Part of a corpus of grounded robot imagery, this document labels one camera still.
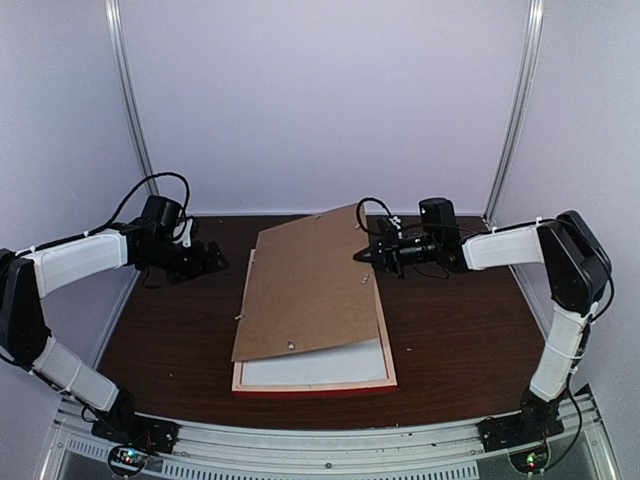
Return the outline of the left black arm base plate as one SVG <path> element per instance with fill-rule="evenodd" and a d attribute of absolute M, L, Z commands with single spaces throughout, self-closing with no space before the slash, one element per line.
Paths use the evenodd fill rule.
<path fill-rule="evenodd" d="M 136 415 L 133 424 L 125 429 L 117 427 L 112 421 L 106 425 L 97 420 L 91 427 L 91 434 L 117 444 L 131 445 L 151 454 L 171 454 L 179 433 L 179 425 L 168 420 L 161 420 Z"/>

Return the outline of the wooden picture frame red edge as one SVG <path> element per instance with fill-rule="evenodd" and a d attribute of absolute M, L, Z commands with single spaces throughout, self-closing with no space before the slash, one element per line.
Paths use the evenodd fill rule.
<path fill-rule="evenodd" d="M 267 272 L 249 257 L 231 389 L 248 397 L 321 397 L 397 387 L 372 269 L 347 254 Z"/>

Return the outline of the brown backing board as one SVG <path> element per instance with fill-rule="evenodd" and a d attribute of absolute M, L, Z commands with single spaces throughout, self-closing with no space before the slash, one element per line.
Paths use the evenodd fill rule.
<path fill-rule="evenodd" d="M 355 206 L 261 231 L 247 276 L 235 362 L 340 347 L 378 335 L 371 267 L 353 259 L 369 244 Z"/>

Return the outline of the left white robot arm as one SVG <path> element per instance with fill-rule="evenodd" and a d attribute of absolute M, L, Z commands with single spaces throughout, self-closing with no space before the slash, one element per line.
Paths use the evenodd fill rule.
<path fill-rule="evenodd" d="M 112 222 L 40 247 L 1 252 L 1 347 L 9 363 L 39 375 L 99 412 L 106 429 L 123 444 L 144 433 L 123 389 L 88 366 L 58 341 L 46 325 L 42 300 L 52 292 L 97 273 L 133 267 L 157 268 L 176 285 L 228 269 L 214 241 L 196 237 L 197 220 L 180 203 L 152 195 L 139 217 Z"/>

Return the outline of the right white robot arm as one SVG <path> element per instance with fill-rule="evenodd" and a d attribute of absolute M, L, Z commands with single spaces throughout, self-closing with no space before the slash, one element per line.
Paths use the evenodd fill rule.
<path fill-rule="evenodd" d="M 521 398 L 512 430 L 519 440 L 535 440 L 551 424 L 550 410 L 566 392 L 581 362 L 591 326 L 614 296 L 612 264 L 582 216 L 569 210 L 508 227 L 473 232 L 461 227 L 453 203 L 442 197 L 419 204 L 420 220 L 405 225 L 387 214 L 378 227 L 366 227 L 356 206 L 359 228 L 369 244 L 354 260 L 378 271 L 404 275 L 408 266 L 434 263 L 447 273 L 540 264 L 553 303 L 553 319 L 542 356 Z"/>

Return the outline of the landscape photo print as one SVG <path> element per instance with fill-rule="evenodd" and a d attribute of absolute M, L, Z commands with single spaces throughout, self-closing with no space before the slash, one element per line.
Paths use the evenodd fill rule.
<path fill-rule="evenodd" d="M 381 339 L 234 364 L 234 387 L 247 391 L 342 390 L 395 381 Z"/>

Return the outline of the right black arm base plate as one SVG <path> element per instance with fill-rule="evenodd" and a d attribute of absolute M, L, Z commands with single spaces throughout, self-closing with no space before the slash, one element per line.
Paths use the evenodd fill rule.
<path fill-rule="evenodd" d="M 521 413 L 487 417 L 478 422 L 476 427 L 486 453 L 542 442 L 565 431 L 559 419 L 552 419 L 542 425 L 527 426 Z"/>

